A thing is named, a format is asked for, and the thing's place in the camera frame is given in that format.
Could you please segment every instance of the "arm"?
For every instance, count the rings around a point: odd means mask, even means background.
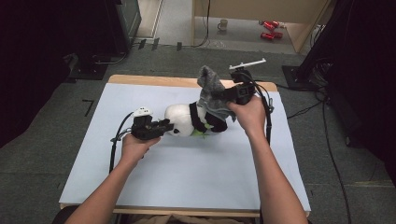
[[[139,160],[160,138],[140,141],[130,133],[122,139],[122,156],[103,183],[67,219],[66,223],[108,223],[123,186]]]
[[[253,96],[247,105],[228,103],[228,107],[235,112],[251,145],[263,222],[307,223],[304,209],[265,138],[262,100]]]

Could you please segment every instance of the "white plush head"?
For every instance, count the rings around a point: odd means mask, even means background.
[[[206,123],[205,109],[198,106],[197,112],[201,122]],[[174,129],[169,131],[173,136],[190,136],[194,131],[189,105],[169,105],[165,110],[165,118],[174,124]]]

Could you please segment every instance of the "gray cloth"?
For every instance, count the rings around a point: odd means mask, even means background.
[[[235,121],[236,115],[227,107],[227,100],[216,97],[225,90],[219,76],[206,65],[201,68],[199,74],[197,82],[202,90],[197,105],[218,119],[225,121],[231,116]]]

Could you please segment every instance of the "red object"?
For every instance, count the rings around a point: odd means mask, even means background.
[[[264,32],[262,32],[262,34],[260,35],[260,37],[263,38],[263,39],[269,39],[269,40],[273,40],[273,39],[274,39],[274,36],[273,36],[273,35],[267,34],[267,33],[264,33]]]
[[[283,33],[280,33],[280,32],[272,32],[271,35],[273,35],[274,38],[280,39],[280,38],[282,38]]]
[[[275,27],[279,27],[279,22],[278,21],[270,21],[270,23]]]
[[[264,26],[265,28],[267,28],[269,31],[273,32],[275,30],[275,26],[269,22],[269,21],[265,21],[262,26]]]

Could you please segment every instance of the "gray carpet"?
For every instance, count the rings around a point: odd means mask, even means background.
[[[197,77],[206,64],[230,79],[229,65],[258,61],[249,68],[256,79],[286,85],[281,65],[300,65],[304,56],[221,49],[149,46],[111,64],[102,81],[63,83],[30,128],[0,149],[0,223],[51,223],[78,149],[108,78],[114,74]],[[317,102],[313,92],[279,89],[291,115]],[[90,103],[91,111],[86,116]],[[396,191],[383,163],[364,148],[345,145],[342,125],[330,105],[324,107],[335,162],[343,178],[352,223],[395,223]],[[326,145],[322,107],[289,120],[300,172],[311,204],[313,223],[347,223],[347,208]]]

